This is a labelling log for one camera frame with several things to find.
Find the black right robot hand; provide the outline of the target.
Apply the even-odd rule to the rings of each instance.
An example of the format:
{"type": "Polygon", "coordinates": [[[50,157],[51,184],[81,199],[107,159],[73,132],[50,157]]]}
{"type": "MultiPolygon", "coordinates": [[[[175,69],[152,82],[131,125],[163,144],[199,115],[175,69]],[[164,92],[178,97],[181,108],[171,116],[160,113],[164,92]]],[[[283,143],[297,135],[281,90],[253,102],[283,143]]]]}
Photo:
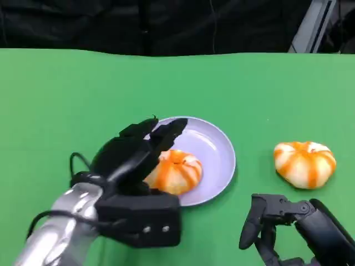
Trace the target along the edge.
{"type": "Polygon", "coordinates": [[[300,257],[280,258],[275,251],[277,226],[295,226],[314,255],[310,265],[354,265],[354,239],[315,198],[291,202],[284,195],[253,194],[239,248],[254,245],[265,265],[305,265],[300,257]]]}

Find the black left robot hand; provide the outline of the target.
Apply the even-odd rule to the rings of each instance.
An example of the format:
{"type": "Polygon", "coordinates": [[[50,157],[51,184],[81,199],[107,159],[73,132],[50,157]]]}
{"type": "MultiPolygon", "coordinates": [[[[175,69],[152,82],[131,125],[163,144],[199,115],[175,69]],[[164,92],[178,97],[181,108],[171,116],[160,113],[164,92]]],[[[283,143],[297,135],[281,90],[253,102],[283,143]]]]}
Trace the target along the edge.
{"type": "Polygon", "coordinates": [[[118,136],[106,142],[94,156],[90,172],[100,176],[116,191],[132,189],[159,164],[159,156],[168,151],[187,126],[187,118],[173,119],[165,125],[156,117],[130,124],[118,136]]]}

